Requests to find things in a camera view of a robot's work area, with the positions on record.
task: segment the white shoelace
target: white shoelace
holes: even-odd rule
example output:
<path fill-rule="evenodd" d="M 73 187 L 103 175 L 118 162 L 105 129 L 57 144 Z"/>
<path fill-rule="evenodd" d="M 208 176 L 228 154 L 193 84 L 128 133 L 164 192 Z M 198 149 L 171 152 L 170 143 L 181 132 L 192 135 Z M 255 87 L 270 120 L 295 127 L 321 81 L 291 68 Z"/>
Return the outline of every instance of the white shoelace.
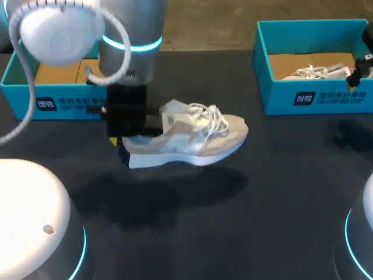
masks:
<path fill-rule="evenodd" d="M 207 118 L 207 124 L 195 128 L 195 131 L 207 130 L 207 136 L 205 143 L 211 137 L 211 135 L 219 134 L 221 136 L 226 136 L 228 133 L 228 121 L 223 117 L 220 110 L 215 105 L 210 105 L 206 107 L 205 105 L 199 103 L 189 104 L 191 110 L 197 111 L 194 116 L 197 121 L 199 118 Z"/>
<path fill-rule="evenodd" d="M 313 67 L 308 65 L 308 68 L 298 69 L 292 75 L 297 74 L 298 76 L 304 76 L 306 80 L 314 80 L 324 78 L 326 79 L 326 74 L 328 74 L 328 69 L 326 67 Z"/>

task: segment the shoe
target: shoe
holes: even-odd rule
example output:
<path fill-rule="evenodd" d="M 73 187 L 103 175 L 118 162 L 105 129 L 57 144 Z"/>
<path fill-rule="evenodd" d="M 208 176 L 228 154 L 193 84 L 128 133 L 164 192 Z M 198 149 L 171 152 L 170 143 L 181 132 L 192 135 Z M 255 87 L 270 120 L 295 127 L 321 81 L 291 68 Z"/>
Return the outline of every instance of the shoe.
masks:
<path fill-rule="evenodd" d="M 298 69 L 291 76 L 284 78 L 285 81 L 290 80 L 317 80 L 317 79 L 346 79 L 351 75 L 350 69 L 343 64 L 337 64 L 329 68 L 316 67 L 309 65 L 308 68 Z"/>
<path fill-rule="evenodd" d="M 245 120 L 222 115 L 211 105 L 184 104 L 177 100 L 160 109 L 163 134 L 158 137 L 123 137 L 130 168 L 145 168 L 168 162 L 196 166 L 216 163 L 236 151 L 248 134 Z"/>

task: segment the concrete floor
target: concrete floor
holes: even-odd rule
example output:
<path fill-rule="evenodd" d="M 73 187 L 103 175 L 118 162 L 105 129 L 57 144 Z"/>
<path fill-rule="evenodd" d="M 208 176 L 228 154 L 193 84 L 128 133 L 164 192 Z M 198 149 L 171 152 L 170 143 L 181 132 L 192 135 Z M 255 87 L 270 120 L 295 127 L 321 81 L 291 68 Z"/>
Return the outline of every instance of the concrete floor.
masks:
<path fill-rule="evenodd" d="M 168 0 L 162 50 L 252 48 L 258 20 L 373 20 L 373 0 L 365 1 Z"/>

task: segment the black table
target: black table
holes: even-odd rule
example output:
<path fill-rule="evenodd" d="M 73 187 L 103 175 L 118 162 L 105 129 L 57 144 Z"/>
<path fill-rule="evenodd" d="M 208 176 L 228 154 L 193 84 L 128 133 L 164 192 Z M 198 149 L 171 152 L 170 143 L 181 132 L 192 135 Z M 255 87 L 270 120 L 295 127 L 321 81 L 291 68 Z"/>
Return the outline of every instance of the black table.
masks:
<path fill-rule="evenodd" d="M 99 121 L 35 121 L 0 148 L 64 183 L 97 280 L 336 279 L 333 242 L 373 171 L 373 115 L 265 117 L 251 57 L 160 54 L 152 102 L 216 104 L 249 124 L 242 148 L 214 166 L 130 170 Z M 16 121 L 0 104 L 5 133 Z M 347 140 L 339 127 L 352 127 Z"/>

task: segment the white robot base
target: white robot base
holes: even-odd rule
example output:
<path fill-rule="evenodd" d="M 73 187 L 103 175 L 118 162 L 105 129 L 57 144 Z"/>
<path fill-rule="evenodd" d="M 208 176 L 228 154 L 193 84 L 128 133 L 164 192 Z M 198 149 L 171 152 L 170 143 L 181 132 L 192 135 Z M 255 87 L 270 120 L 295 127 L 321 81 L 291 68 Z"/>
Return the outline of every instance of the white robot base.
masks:
<path fill-rule="evenodd" d="M 93 280 L 86 231 L 58 178 L 16 159 L 0 159 L 0 178 L 0 280 Z"/>
<path fill-rule="evenodd" d="M 373 280 L 373 175 L 344 221 L 333 258 L 340 280 Z"/>

